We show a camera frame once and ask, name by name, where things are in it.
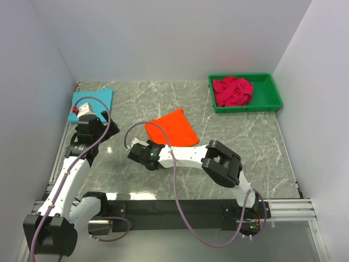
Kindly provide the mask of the orange t shirt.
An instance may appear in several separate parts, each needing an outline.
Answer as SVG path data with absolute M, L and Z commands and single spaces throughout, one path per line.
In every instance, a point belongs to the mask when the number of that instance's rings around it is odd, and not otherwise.
M 165 131 L 171 146 L 189 147 L 200 142 L 183 109 L 177 109 L 163 117 L 153 119 L 151 122 L 157 124 Z M 163 132 L 158 127 L 152 124 L 145 124 L 145 130 L 153 142 L 167 144 Z

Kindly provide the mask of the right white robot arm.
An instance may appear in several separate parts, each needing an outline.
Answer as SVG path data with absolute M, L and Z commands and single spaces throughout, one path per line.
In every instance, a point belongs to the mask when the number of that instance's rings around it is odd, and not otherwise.
M 173 166 L 205 171 L 216 184 L 232 189 L 235 214 L 241 214 L 247 221 L 257 216 L 260 197 L 245 178 L 241 157 L 221 142 L 211 140 L 203 146 L 170 147 L 133 138 L 126 149 L 129 159 L 150 171 Z

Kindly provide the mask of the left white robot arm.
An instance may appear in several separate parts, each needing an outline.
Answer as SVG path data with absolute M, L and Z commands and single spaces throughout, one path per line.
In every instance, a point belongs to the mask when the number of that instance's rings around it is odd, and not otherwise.
M 99 153 L 99 145 L 118 134 L 119 128 L 109 110 L 101 113 L 106 123 L 91 109 L 73 110 L 79 120 L 65 150 L 61 172 L 36 214 L 27 215 L 23 221 L 31 261 L 35 261 L 37 254 L 71 256 L 79 231 L 91 218 L 103 219 L 109 212 L 105 193 L 87 193 L 78 205 L 73 202 Z

